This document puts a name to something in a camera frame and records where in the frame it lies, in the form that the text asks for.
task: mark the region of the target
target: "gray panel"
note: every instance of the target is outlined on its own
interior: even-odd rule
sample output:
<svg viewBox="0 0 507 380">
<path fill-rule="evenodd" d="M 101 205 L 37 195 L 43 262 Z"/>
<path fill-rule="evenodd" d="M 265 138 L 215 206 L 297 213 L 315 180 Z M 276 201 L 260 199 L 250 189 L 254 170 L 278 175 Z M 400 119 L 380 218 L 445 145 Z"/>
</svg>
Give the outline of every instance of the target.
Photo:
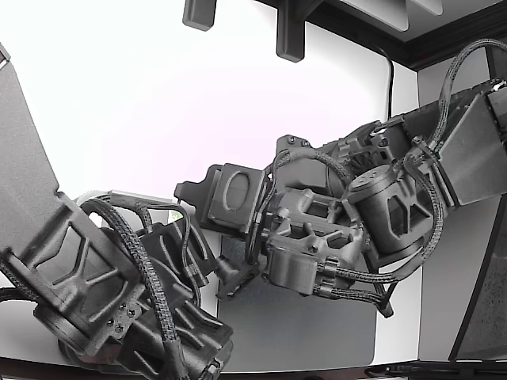
<svg viewBox="0 0 507 380">
<path fill-rule="evenodd" d="M 0 68 L 0 250 L 24 252 L 61 207 L 46 156 L 12 63 Z"/>
<path fill-rule="evenodd" d="M 502 199 L 485 259 L 484 281 L 478 281 L 477 302 L 457 359 L 507 359 L 507 197 Z"/>
<path fill-rule="evenodd" d="M 224 239 L 223 254 L 243 251 L 242 243 Z M 358 268 L 366 271 L 363 262 Z M 302 297 L 256 278 L 233 300 L 219 302 L 219 319 L 234 329 L 226 372 L 367 366 L 375 350 L 376 314 L 372 305 Z"/>
<path fill-rule="evenodd" d="M 448 360 L 467 311 L 500 197 L 461 207 L 422 272 L 420 360 Z"/>
</svg>

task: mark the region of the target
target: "black shelf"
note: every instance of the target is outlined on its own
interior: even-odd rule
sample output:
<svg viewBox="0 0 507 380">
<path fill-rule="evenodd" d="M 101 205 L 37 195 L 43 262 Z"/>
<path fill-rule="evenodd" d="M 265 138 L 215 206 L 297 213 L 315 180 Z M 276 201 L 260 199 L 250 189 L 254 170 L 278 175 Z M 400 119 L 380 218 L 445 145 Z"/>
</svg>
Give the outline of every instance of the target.
<svg viewBox="0 0 507 380">
<path fill-rule="evenodd" d="M 499 2 L 403 42 L 323 0 L 256 1 L 278 9 L 276 53 L 292 62 L 304 58 L 305 21 L 372 51 L 381 48 L 393 61 L 415 71 L 455 56 L 474 40 L 507 36 L 507 2 Z M 216 0 L 187 0 L 185 24 L 208 30 L 215 19 L 215 4 Z"/>
</svg>

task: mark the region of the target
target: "wall mount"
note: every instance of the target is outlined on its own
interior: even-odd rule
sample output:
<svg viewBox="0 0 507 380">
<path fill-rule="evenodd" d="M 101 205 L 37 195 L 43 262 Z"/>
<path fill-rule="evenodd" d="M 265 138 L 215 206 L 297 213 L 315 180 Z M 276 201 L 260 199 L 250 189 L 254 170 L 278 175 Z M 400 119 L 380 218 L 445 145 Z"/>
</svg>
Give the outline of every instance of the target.
<svg viewBox="0 0 507 380">
<path fill-rule="evenodd" d="M 278 10 L 276 53 L 298 62 L 304 58 L 304 23 L 310 22 L 367 49 L 379 52 L 412 70 L 419 71 L 450 59 L 479 38 L 507 36 L 507 1 L 403 42 L 387 32 L 338 9 L 330 0 L 257 0 Z M 209 30 L 215 22 L 216 0 L 186 0 L 183 23 Z"/>
<path fill-rule="evenodd" d="M 279 0 L 276 28 L 276 54 L 288 61 L 304 58 L 304 23 L 324 0 Z M 216 0 L 186 0 L 183 24 L 208 31 L 215 23 Z"/>
</svg>

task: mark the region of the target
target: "white backdrop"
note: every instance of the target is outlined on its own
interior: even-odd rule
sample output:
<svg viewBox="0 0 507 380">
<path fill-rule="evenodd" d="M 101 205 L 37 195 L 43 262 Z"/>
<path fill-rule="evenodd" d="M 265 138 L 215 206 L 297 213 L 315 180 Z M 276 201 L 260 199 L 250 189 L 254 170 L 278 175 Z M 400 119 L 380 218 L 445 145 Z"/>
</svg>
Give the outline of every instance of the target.
<svg viewBox="0 0 507 380">
<path fill-rule="evenodd" d="M 181 23 L 183 5 L 0 0 L 0 41 L 70 197 L 116 188 L 170 198 L 212 164 L 264 168 L 282 135 L 319 146 L 385 118 L 384 57 L 307 25 L 306 58 L 290 63 L 275 54 L 274 9 L 219 0 L 201 32 Z M 394 114 L 416 108 L 417 75 L 396 65 L 394 95 Z M 417 336 L 417 311 L 404 314 L 396 294 L 401 286 L 396 317 L 377 324 L 389 334 L 408 323 Z M 0 355 L 61 363 L 32 308 L 0 306 Z M 412 344 L 398 357 L 416 354 Z"/>
</svg>

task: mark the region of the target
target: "metal bracket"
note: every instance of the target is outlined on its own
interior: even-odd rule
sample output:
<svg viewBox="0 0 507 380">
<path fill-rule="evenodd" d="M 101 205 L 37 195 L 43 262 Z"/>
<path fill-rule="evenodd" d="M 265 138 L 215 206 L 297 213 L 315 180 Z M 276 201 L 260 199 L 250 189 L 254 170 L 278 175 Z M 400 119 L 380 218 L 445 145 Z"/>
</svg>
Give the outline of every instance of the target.
<svg viewBox="0 0 507 380">
<path fill-rule="evenodd" d="M 185 0 L 183 24 L 204 32 L 215 24 L 216 0 Z"/>
<path fill-rule="evenodd" d="M 0 63 L 2 61 L 7 61 L 9 62 L 10 61 L 10 55 L 9 53 L 7 52 L 7 50 L 2 46 L 2 44 L 0 44 Z"/>
<path fill-rule="evenodd" d="M 323 0 L 280 0 L 276 54 L 291 62 L 304 58 L 305 20 Z"/>
</svg>

